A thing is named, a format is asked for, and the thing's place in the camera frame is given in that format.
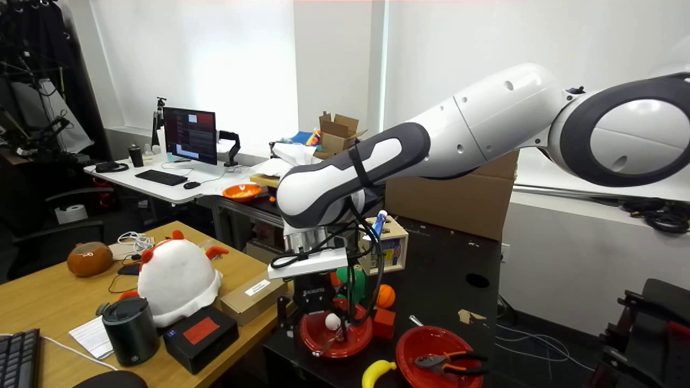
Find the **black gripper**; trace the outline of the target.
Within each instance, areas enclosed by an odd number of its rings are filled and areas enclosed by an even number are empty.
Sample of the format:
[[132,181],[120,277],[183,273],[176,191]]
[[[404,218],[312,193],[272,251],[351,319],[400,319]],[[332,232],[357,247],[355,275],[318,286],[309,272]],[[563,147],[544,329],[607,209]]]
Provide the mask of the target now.
[[294,280],[294,302],[302,314],[329,309],[335,286],[327,275],[310,273]]

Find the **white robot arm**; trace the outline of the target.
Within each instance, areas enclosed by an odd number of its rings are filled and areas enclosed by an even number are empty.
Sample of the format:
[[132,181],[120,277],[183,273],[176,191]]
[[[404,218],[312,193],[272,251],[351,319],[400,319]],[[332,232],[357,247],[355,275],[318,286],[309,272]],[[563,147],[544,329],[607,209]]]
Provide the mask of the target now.
[[364,212],[364,189],[402,177],[456,178],[534,147],[595,185],[631,187],[690,163],[690,72],[564,91],[539,64],[484,78],[354,147],[283,175],[277,191],[290,251],[272,277],[350,263],[332,239]]

